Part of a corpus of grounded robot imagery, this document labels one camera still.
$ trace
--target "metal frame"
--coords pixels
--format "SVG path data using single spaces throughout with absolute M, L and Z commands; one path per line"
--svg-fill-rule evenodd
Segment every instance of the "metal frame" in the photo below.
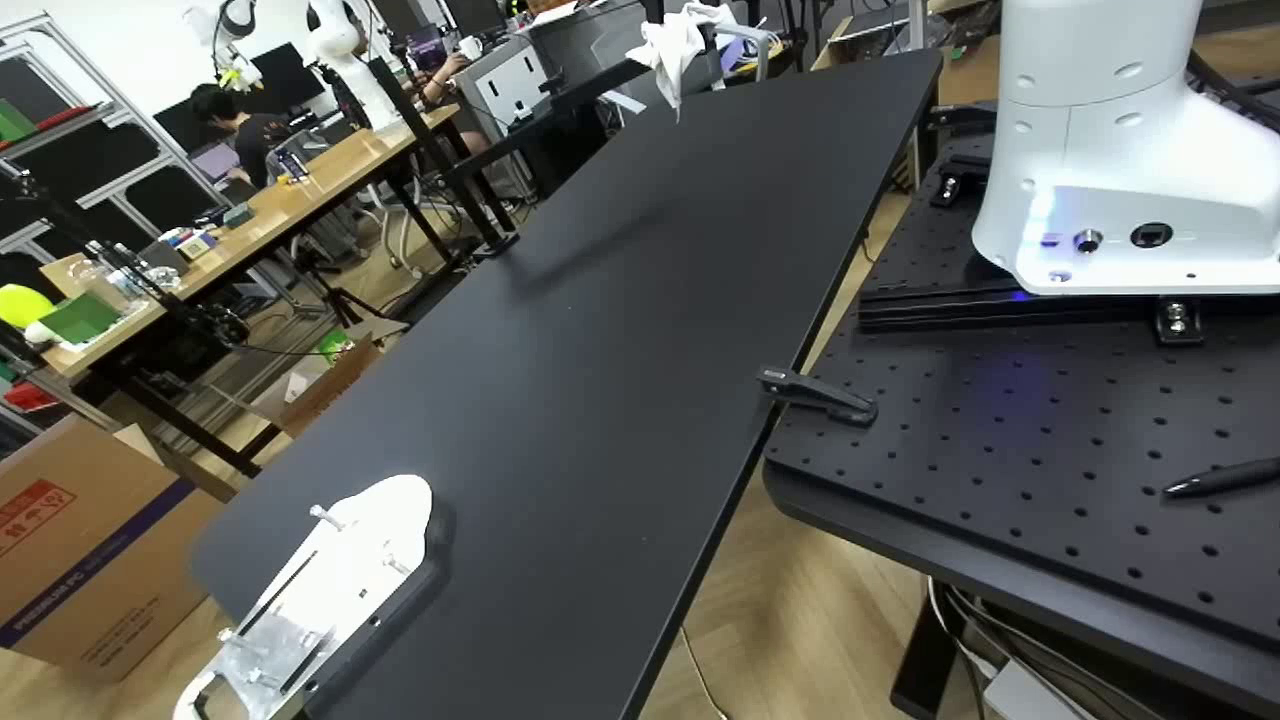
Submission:
M 82 129 L 89 129 L 94 119 L 107 125 L 107 129 L 119 129 L 119 125 L 135 125 L 139 133 L 148 133 L 155 139 L 155 158 L 135 164 L 134 172 L 77 196 L 82 210 L 95 210 L 95 204 L 113 204 L 119 210 L 139 232 L 148 238 L 162 238 L 162 229 L 139 212 L 134 210 L 134 199 L 125 196 L 135 181 L 144 176 L 155 176 L 162 167 L 179 167 L 211 204 L 219 204 L 219 191 L 211 187 L 211 181 L 187 159 L 187 152 L 151 119 L 144 118 L 104 72 L 95 72 L 95 65 L 56 27 L 56 20 L 48 13 L 34 17 L 34 20 L 16 20 L 16 23 L 4 23 L 0 27 L 0 41 L 4 41 L 4 53 L 7 55 L 26 55 L 34 65 L 34 72 L 56 91 L 66 96 L 68 103 L 82 103 L 82 96 L 61 80 L 53 77 L 53 68 L 44 68 L 44 61 L 34 53 L 34 45 L 14 45 L 16 37 L 48 37 L 107 102 L 104 108 L 82 118 L 82 119 L 68 119 L 21 148 L 14 148 L 14 158 L 30 158 L 44 143 L 56 143 Z M 0 252 L 30 252 L 35 262 L 53 262 L 35 242 L 48 232 L 48 221 L 35 221 L 21 232 L 7 232 L 0 242 Z

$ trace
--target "green object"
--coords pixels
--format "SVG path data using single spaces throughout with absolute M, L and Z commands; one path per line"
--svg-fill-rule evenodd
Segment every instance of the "green object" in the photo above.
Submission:
M 66 345 L 89 345 L 89 340 L 104 337 L 115 319 L 119 319 L 119 314 L 113 304 L 86 294 L 77 301 L 66 301 L 42 324 Z
M 30 285 L 0 285 L 0 324 L 26 331 L 48 314 L 53 314 L 48 296 L 34 294 Z
M 241 224 L 250 224 L 250 221 L 253 221 L 253 210 L 250 210 L 250 204 L 236 204 L 236 210 L 224 212 L 224 229 L 241 229 Z
M 0 96 L 0 143 L 34 137 L 35 125 Z
M 343 358 L 351 347 L 351 337 L 343 330 L 333 330 L 321 337 L 316 353 L 333 366 L 335 358 Z

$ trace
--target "desk leg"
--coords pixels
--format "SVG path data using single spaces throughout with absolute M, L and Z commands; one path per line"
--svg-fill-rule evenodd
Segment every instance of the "desk leg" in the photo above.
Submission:
M 207 449 L 211 455 L 219 455 L 224 465 L 234 465 L 244 475 L 257 475 L 261 469 L 253 465 L 253 451 L 236 451 L 234 443 L 224 443 L 219 435 L 211 435 L 207 428 L 199 428 L 192 415 L 183 415 L 179 407 L 173 407 L 162 393 L 151 393 L 148 384 L 139 384 L 134 374 L 113 374 L 115 387 L 125 398 L 134 398 L 135 403 L 144 403 L 148 414 L 155 414 L 164 426 L 173 426 L 175 432 L 192 435 L 199 449 Z
M 368 72 L 375 77 L 375 85 L 393 96 L 398 111 L 406 118 L 406 125 L 415 137 L 415 148 L 429 152 L 434 167 L 446 176 L 448 191 L 466 204 L 466 212 L 473 218 L 481 242 L 489 244 L 489 252 L 506 252 L 506 238 L 493 229 L 493 221 L 483 218 L 483 210 L 475 204 L 473 187 L 452 172 L 446 148 L 436 143 L 436 133 L 423 125 L 423 118 L 414 108 L 414 102 L 406 96 L 398 72 L 388 68 L 388 61 L 368 61 Z
M 925 601 L 908 656 L 893 682 L 893 705 L 915 720 L 937 720 L 946 691 L 948 691 L 948 682 L 954 682 L 954 664 L 957 664 L 957 646 L 932 622 L 927 601 Z
M 457 255 L 448 252 L 446 238 L 434 229 L 423 210 L 415 210 L 414 191 L 400 181 L 388 181 L 414 224 L 429 238 L 429 244 L 446 255 L 448 270 L 457 270 Z
M 446 125 L 446 139 L 448 139 L 448 148 L 452 148 L 457 158 L 469 158 L 466 133 L 462 133 L 452 119 Z M 516 224 L 513 224 L 506 199 L 493 191 L 483 167 L 475 167 L 473 181 L 475 181 L 483 204 L 493 210 L 497 224 L 502 224 L 506 232 L 516 232 Z

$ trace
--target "wooden desk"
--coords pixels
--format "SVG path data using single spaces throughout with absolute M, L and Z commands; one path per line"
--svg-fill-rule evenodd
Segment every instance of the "wooden desk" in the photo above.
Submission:
M 446 129 L 448 119 L 457 119 L 457 111 L 462 111 L 462 103 L 441 103 L 441 108 L 423 111 L 423 119 L 429 119 L 429 129 Z M 207 285 L 224 281 L 244 262 L 253 262 L 257 252 L 264 252 L 281 238 L 310 224 L 324 204 L 340 199 L 343 191 L 364 186 L 372 172 L 379 172 L 385 164 L 393 164 L 409 148 L 414 148 L 409 129 L 400 129 L 393 137 L 351 133 L 348 139 L 333 143 L 324 158 L 316 158 L 310 164 L 313 176 L 306 186 L 274 186 L 274 187 L 257 191 L 250 199 L 253 221 L 219 232 L 217 250 L 183 271 L 183 288 L 175 294 L 175 301 L 199 296 Z M 127 345 L 134 337 L 151 330 L 162 315 L 164 315 L 162 304 L 139 304 L 134 315 L 125 315 L 104 337 L 95 337 L 86 353 L 53 347 L 53 353 L 44 353 L 44 366 L 66 382 L 82 382 L 94 366 L 99 366 L 119 345 Z
M 423 125 L 429 129 L 452 129 L 448 119 L 457 111 L 462 111 L 457 103 L 434 108 L 434 111 L 423 111 Z M 192 301 L 207 285 L 217 285 L 227 271 L 244 270 L 257 252 L 264 252 L 281 238 L 291 238 L 310 221 L 324 218 L 335 199 L 343 199 L 351 187 L 368 186 L 379 167 L 388 167 L 393 159 L 409 158 L 414 148 L 415 148 L 415 137 L 409 129 L 385 133 L 385 137 L 351 133 L 348 139 L 340 139 L 335 148 L 328 148 L 324 158 L 316 158 L 310 164 L 310 181 L 274 186 L 274 187 L 257 191 L 250 199 L 253 204 L 253 221 L 241 224 L 241 229 L 219 232 L 219 244 L 183 271 L 183 288 L 175 294 L 175 301 Z M 400 181 L 388 181 L 388 186 L 393 186 L 398 199 L 406 204 L 406 212 L 429 232 L 429 242 L 446 255 L 446 263 L 457 270 L 457 255 L 434 232 L 434 224 L 415 210 L 414 191 Z M 56 382 L 82 382 L 89 369 L 104 366 L 127 340 L 148 331 L 162 315 L 164 315 L 162 304 L 139 304 L 134 315 L 113 324 L 99 340 L 94 340 L 86 353 L 68 353 L 68 347 L 44 353 L 44 366 L 48 366 L 44 374 L 56 375 Z M 115 374 L 115 387 L 127 393 L 148 414 L 155 414 L 164 426 L 173 426 L 183 435 L 192 435 L 199 449 L 207 449 L 211 455 L 219 455 L 236 471 L 244 471 L 244 475 L 261 471 L 253 465 L 253 455 L 257 455 L 253 449 L 224 443 L 219 435 L 199 428 L 192 415 L 183 415 L 173 400 L 164 400 L 162 393 L 139 384 L 127 369 Z

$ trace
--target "black breadboard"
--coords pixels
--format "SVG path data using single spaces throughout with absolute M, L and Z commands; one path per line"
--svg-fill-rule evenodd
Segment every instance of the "black breadboard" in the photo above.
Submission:
M 869 294 L 993 285 L 968 224 L 915 199 Z M 877 428 L 785 414 L 767 459 L 1280 646 L 1280 486 L 1161 495 L 1207 465 L 1280 455 L 1280 319 L 1207 331 L 1207 347 L 1155 347 L 1142 319 L 855 331 L 851 314 L 817 375 L 877 398 Z

